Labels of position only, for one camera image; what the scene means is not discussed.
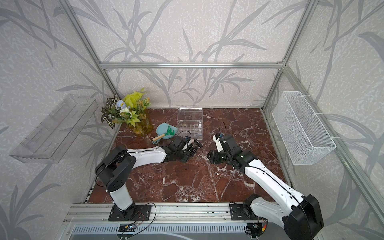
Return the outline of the black lipstick tube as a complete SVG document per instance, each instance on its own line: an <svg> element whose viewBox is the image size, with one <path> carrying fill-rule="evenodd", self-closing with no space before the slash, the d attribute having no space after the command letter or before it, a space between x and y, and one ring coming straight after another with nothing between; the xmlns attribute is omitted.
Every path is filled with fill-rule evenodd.
<svg viewBox="0 0 384 240"><path fill-rule="evenodd" d="M198 150L198 147L192 147L190 149L190 157L193 157L196 154L197 150Z"/></svg>
<svg viewBox="0 0 384 240"><path fill-rule="evenodd" d="M193 139L194 141L193 141L193 143L194 143L194 145L197 147L197 148L199 148L199 149L202 149L203 148L203 144L199 141L199 140L197 140L197 139Z"/></svg>

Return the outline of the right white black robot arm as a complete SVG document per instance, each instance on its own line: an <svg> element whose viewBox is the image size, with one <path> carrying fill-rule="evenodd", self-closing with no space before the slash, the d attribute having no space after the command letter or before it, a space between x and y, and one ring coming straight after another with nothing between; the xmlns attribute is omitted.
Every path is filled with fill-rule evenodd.
<svg viewBox="0 0 384 240"><path fill-rule="evenodd" d="M252 196L245 201L249 217L264 218L282 227L291 240L312 240L324 227L320 203L313 195L303 195L273 174L249 150L242 150L231 135L213 136L216 150L207 157L212 164L225 163L261 186L273 199Z"/></svg>

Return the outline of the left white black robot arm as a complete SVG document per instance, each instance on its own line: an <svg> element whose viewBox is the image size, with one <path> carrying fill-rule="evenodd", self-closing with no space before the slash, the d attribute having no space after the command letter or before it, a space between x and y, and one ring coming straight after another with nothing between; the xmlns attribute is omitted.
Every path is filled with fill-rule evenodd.
<svg viewBox="0 0 384 240"><path fill-rule="evenodd" d="M126 182L133 169L171 161L186 163L202 144L190 137L176 136L165 146L132 150L117 146L95 168L96 180L101 180L113 199L110 221L132 220L139 210L129 194Z"/></svg>

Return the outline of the clear acrylic lipstick organizer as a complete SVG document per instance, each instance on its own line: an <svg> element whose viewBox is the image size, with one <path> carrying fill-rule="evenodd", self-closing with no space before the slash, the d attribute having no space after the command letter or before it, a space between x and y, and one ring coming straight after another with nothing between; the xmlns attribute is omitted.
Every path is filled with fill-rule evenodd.
<svg viewBox="0 0 384 240"><path fill-rule="evenodd" d="M202 124L199 134L198 124ZM177 135L201 141L203 139L203 108L178 108Z"/></svg>

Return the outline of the green toy rake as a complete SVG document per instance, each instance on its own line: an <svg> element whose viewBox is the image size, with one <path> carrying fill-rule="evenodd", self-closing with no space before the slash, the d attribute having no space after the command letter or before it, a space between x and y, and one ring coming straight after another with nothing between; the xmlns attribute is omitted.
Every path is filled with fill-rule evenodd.
<svg viewBox="0 0 384 240"><path fill-rule="evenodd" d="M167 128L167 132L166 132L166 135L167 136L174 136L175 133L177 132L177 128L171 126L171 125L168 125L168 128Z"/></svg>

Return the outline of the artificial flowers in yellow vase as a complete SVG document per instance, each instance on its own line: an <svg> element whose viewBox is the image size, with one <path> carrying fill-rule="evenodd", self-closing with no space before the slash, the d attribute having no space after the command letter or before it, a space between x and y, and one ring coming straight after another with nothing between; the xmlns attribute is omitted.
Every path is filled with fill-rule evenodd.
<svg viewBox="0 0 384 240"><path fill-rule="evenodd" d="M144 88L134 91L120 99L117 95L108 98L102 107L101 122L110 128L118 124L126 124L137 136L146 136L153 130L149 116L151 100L145 97Z"/></svg>

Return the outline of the right electronics board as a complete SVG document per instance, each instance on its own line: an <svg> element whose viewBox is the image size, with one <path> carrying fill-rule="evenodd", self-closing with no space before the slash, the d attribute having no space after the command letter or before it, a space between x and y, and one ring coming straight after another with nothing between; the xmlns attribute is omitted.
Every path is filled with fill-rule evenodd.
<svg viewBox="0 0 384 240"><path fill-rule="evenodd" d="M267 223L247 223L244 232L251 239L258 240L264 234L267 226Z"/></svg>

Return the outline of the electronics board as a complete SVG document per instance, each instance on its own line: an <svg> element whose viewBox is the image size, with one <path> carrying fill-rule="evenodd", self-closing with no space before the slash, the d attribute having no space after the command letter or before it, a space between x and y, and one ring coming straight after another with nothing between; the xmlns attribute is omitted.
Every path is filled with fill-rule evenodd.
<svg viewBox="0 0 384 240"><path fill-rule="evenodd" d="M134 233L137 227L137 225L120 225L118 233Z"/></svg>
<svg viewBox="0 0 384 240"><path fill-rule="evenodd" d="M247 223L244 232L251 239L258 240L264 234L267 226L267 223Z"/></svg>

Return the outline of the left electronics board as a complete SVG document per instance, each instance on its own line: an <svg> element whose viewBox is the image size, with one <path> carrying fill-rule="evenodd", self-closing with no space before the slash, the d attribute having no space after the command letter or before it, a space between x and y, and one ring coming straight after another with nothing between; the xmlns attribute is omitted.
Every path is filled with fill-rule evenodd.
<svg viewBox="0 0 384 240"><path fill-rule="evenodd" d="M137 225L120 225L118 233L134 233L137 227Z"/></svg>

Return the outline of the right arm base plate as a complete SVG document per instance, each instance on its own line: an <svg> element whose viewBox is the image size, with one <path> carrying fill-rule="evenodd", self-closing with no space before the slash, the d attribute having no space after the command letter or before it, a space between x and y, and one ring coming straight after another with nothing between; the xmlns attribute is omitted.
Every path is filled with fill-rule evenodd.
<svg viewBox="0 0 384 240"><path fill-rule="evenodd" d="M241 204L230 202L229 208L231 213L231 220L233 221L240 221L240 220L268 221L268 219L255 215L255 213L251 209L252 201L258 197L260 196L257 194L252 194L248 199L246 199Z"/></svg>

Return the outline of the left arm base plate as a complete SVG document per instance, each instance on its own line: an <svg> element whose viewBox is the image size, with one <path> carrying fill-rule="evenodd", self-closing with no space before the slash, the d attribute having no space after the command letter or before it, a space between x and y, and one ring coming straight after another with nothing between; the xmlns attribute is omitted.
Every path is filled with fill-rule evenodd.
<svg viewBox="0 0 384 240"><path fill-rule="evenodd" d="M121 222L121 221L149 221L151 215L152 205L136 205L132 204L126 210L119 209L116 205L113 205L110 212L109 222Z"/></svg>

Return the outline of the aluminium front rail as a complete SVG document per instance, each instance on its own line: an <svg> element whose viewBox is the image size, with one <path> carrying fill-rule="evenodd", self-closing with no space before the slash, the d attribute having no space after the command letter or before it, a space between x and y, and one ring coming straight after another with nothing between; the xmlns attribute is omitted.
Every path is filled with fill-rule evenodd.
<svg viewBox="0 0 384 240"><path fill-rule="evenodd" d="M63 220L63 224L112 224L109 215L112 212L113 204L73 204ZM281 220L288 216L284 208L277 204L269 204L266 201L256 203L255 220L232 220L235 214L230 210L227 202L210 203L155 203L150 204L151 212L149 220L145 224L159 223L255 223L263 222L263 218L269 223Z"/></svg>

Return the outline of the clear plastic wall shelf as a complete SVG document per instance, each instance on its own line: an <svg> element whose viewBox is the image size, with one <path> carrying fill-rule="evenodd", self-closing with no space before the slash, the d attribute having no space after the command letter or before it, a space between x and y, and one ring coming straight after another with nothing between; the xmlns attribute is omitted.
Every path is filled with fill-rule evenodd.
<svg viewBox="0 0 384 240"><path fill-rule="evenodd" d="M98 108L93 98L67 95L10 153L22 163L57 164Z"/></svg>

